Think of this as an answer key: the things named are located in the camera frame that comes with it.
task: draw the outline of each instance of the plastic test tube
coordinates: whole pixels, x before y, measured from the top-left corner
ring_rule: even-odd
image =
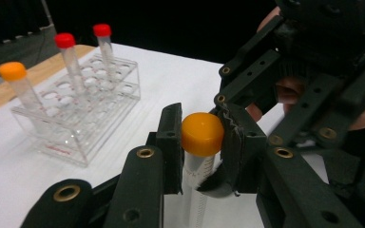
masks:
[[[111,46],[111,27],[108,24],[97,24],[93,27],[94,35],[97,37],[103,64],[105,65],[109,81],[113,88],[117,86],[117,69],[114,62],[114,54]]]
[[[35,94],[22,63],[7,62],[0,65],[0,75],[10,84],[25,109],[37,115],[46,115],[43,104]],[[38,133],[43,133],[43,126],[37,122],[33,124]]]
[[[187,227],[202,227],[207,196],[196,189],[212,173],[223,135],[221,121],[213,114],[193,113],[182,121],[182,148],[185,150],[182,221]]]
[[[75,89],[77,99],[80,102],[79,105],[86,105],[88,99],[82,70],[80,69],[75,52],[75,39],[72,34],[63,32],[58,33],[54,40],[56,46],[61,50],[65,66],[67,67],[67,74],[69,75],[70,82]]]

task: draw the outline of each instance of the test tube rack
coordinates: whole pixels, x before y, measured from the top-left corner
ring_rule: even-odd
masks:
[[[102,60],[101,54],[95,54],[80,64],[88,105],[78,104],[79,98],[65,73],[36,92],[47,115],[21,105],[11,109],[37,151],[86,167],[139,102],[138,64],[114,58],[111,64],[116,75],[111,82]]]

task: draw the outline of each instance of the person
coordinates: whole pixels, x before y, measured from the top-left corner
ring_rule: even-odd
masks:
[[[264,27],[274,16],[279,15],[279,7],[274,8],[259,24],[258,30]],[[295,77],[287,76],[277,82],[277,92],[279,102],[283,104],[284,112],[287,113],[298,98],[304,92],[304,84]],[[262,117],[262,112],[256,105],[250,104],[246,107],[247,112],[257,122]],[[365,111],[350,126],[350,130],[359,130],[365,128]]]

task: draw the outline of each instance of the metal bolt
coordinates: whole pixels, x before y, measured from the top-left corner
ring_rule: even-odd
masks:
[[[219,103],[223,103],[226,100],[226,97],[224,97],[224,95],[219,95],[218,96],[218,102]]]
[[[283,144],[283,138],[281,138],[278,135],[271,135],[269,137],[269,143],[273,145],[282,145]]]
[[[136,155],[141,159],[147,159],[152,157],[155,154],[155,152],[152,149],[143,148],[136,152]]]
[[[321,127],[318,131],[319,135],[328,140],[336,139],[336,132],[329,127]]]
[[[53,197],[55,201],[69,201],[77,197],[80,192],[81,187],[76,184],[70,184],[59,188]]]
[[[286,148],[282,148],[282,147],[275,148],[274,152],[276,155],[278,155],[284,159],[291,159],[294,156],[292,151],[290,151]]]
[[[221,72],[222,72],[223,74],[228,74],[228,73],[230,73],[230,67],[224,67],[224,68],[221,70]]]

